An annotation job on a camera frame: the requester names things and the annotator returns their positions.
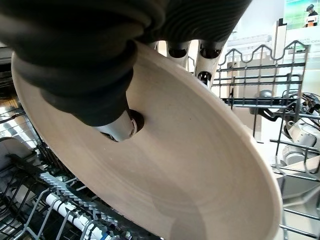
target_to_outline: stainless steel surface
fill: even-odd
[[[96,126],[95,128],[101,133],[112,136],[117,142],[129,139],[137,132],[137,124],[134,119],[130,119],[126,110],[114,122],[104,126]]]

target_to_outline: beige plate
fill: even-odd
[[[35,128],[93,192],[160,237],[272,239],[280,194],[254,140],[188,72],[146,46],[138,48],[127,98],[145,125],[132,139],[113,142],[56,110],[14,72]]]

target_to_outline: white robot part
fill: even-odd
[[[320,149],[320,131],[313,126],[313,123],[308,123],[303,120],[299,120],[292,124],[288,133],[295,144]],[[305,159],[305,150],[300,147],[287,145],[283,149],[283,160],[286,164],[295,164]],[[308,151],[307,159],[317,156],[317,153]]]

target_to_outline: white wall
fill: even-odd
[[[270,34],[273,24],[284,17],[285,0],[252,0],[239,21],[237,38]]]

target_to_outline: wire rack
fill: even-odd
[[[305,97],[311,94],[303,92],[308,52],[309,46],[299,41],[286,46],[277,58],[266,45],[259,46],[247,55],[231,49],[220,59],[211,85],[211,90],[249,127],[257,142],[268,146],[267,152],[272,153],[269,163],[275,175],[278,175],[284,205],[282,223],[279,225],[282,234],[278,233],[277,239],[320,239],[320,161],[312,169],[308,167],[310,153],[318,156],[320,151],[312,146],[292,142],[286,137],[288,123],[302,119],[319,126],[319,114],[310,114],[302,109]],[[262,126],[264,121],[270,124]],[[273,132],[273,138],[268,141],[263,138],[263,127],[267,128],[268,133]],[[284,146],[299,148],[303,152],[302,167],[291,168],[284,162],[281,154]],[[286,199],[286,190],[292,179],[297,180],[295,183],[298,185],[311,184],[313,190],[303,193],[299,198]],[[306,211],[296,210],[299,203],[303,205],[307,202],[303,200],[307,197],[311,199],[307,203],[311,210],[303,207],[299,209]],[[290,225],[292,219],[297,222],[294,227]],[[300,229],[299,226],[303,225],[301,223],[306,221],[312,221],[313,228]]]
[[[0,84],[0,141],[30,152],[0,169],[0,239],[137,240],[160,238],[127,220],[77,179],[34,129],[15,92],[10,67]]]
[[[308,168],[309,153],[320,152],[290,141],[285,131],[290,122],[320,120],[301,108],[308,97],[302,88],[308,52],[309,46],[298,41],[285,47],[277,58],[266,45],[250,54],[232,49],[220,59],[211,82],[212,92],[248,126],[259,146],[268,146],[268,153],[272,153],[269,163],[277,176],[284,205],[276,240],[320,239],[320,165]],[[24,158],[11,155],[13,164],[0,171],[6,183],[0,194],[0,239],[162,239],[112,209],[60,162],[19,103],[10,68],[3,69],[7,71],[0,73],[0,92],[5,93],[0,102],[0,137],[18,139],[31,154]],[[264,136],[266,126],[273,129],[268,131],[274,133],[272,137]],[[304,152],[301,169],[284,163],[283,146]],[[37,165],[29,161],[33,158],[38,159]],[[292,179],[303,186],[312,183],[312,189],[294,199],[286,198]],[[310,208],[296,208],[305,203]],[[308,221],[313,221],[312,227],[302,227]]]

